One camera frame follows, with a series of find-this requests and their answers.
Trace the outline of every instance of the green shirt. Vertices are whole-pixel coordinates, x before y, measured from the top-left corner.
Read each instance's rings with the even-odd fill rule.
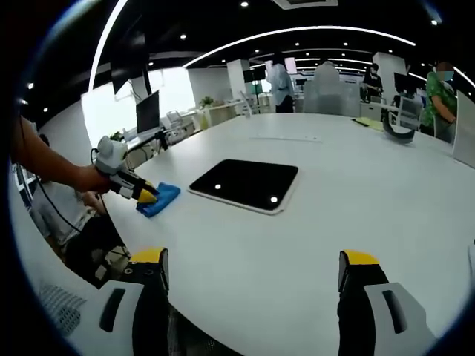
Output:
[[[448,90],[443,82],[439,80],[436,72],[430,72],[427,75],[427,83],[425,84],[425,90],[427,92],[427,106],[424,110],[424,116],[422,117],[422,124],[430,128],[433,127],[433,121],[436,116],[440,116],[436,106],[432,102],[433,96],[438,96],[442,100],[442,103],[447,109],[456,115],[457,112],[457,98],[450,90]]]

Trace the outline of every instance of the hand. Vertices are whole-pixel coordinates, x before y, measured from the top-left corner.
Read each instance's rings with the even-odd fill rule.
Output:
[[[82,193],[96,191],[99,194],[104,194],[109,191],[110,184],[109,178],[101,175],[93,165],[88,165],[79,167],[73,188]]]

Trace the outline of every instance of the blue cloth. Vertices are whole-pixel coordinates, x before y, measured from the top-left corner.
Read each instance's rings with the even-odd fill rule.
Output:
[[[137,203],[136,209],[144,214],[146,217],[153,217],[160,213],[168,204],[170,204],[181,190],[174,185],[160,183],[157,187],[158,195],[157,202],[145,204],[143,202]]]

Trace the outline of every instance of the table surface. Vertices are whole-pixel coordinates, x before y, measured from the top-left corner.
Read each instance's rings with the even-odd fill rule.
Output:
[[[451,150],[417,132],[398,145],[343,116],[240,116],[136,170],[182,188],[157,216],[113,193],[105,201],[131,253],[169,249],[169,300],[204,332],[244,355],[336,355],[342,249],[377,257],[438,337],[465,303],[475,170]],[[298,166],[286,210],[267,216],[186,191],[223,159]]]

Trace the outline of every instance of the computer screen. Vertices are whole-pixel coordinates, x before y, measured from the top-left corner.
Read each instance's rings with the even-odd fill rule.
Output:
[[[136,106],[137,133],[158,128],[160,126],[160,110],[158,91],[142,100]]]

